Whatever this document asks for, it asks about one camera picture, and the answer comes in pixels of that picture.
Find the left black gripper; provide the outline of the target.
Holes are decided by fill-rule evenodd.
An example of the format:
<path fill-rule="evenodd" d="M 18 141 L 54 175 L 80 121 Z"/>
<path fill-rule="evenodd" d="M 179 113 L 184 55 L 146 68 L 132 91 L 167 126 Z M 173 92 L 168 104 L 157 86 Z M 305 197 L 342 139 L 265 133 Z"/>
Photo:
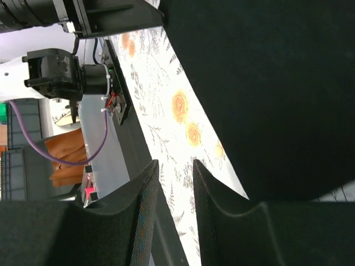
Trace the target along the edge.
<path fill-rule="evenodd" d="M 1 33 L 62 26 L 78 38 L 96 38 L 164 25 L 147 1 L 1 1 Z"/>

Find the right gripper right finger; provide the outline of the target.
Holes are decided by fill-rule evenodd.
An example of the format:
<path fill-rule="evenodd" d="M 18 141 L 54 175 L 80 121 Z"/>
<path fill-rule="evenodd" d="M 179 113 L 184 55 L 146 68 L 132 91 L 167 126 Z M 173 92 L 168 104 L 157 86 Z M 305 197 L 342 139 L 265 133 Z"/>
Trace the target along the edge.
<path fill-rule="evenodd" d="M 285 265 L 264 204 L 252 203 L 193 163 L 202 265 Z"/>

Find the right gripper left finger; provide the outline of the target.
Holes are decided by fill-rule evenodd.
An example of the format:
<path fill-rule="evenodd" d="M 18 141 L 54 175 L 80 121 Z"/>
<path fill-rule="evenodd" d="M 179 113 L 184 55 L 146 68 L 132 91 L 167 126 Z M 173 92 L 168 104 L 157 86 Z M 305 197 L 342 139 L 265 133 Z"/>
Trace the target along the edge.
<path fill-rule="evenodd" d="M 159 163 L 87 208 L 70 206 L 64 265 L 148 265 L 158 198 Z"/>

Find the black t-shirt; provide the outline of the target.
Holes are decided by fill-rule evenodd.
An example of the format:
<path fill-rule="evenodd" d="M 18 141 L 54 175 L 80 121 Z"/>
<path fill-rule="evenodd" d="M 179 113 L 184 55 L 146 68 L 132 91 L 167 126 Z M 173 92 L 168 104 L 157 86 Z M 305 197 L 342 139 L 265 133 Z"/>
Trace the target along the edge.
<path fill-rule="evenodd" d="M 353 1 L 159 7 L 250 200 L 312 200 L 354 180 Z"/>

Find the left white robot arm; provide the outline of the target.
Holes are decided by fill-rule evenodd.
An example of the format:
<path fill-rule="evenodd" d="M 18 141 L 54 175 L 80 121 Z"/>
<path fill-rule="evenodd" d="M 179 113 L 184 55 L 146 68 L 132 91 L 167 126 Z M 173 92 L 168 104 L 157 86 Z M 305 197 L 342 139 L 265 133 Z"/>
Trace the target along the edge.
<path fill-rule="evenodd" d="M 98 39 L 135 30 L 159 27 L 164 14 L 147 1 L 1 1 L 1 33 L 34 27 L 62 26 L 82 39 Z M 126 82 L 113 45 L 100 63 L 80 64 L 76 52 L 49 48 L 28 52 L 16 64 L 23 79 L 20 98 L 62 98 L 80 101 L 83 95 L 118 95 Z"/>

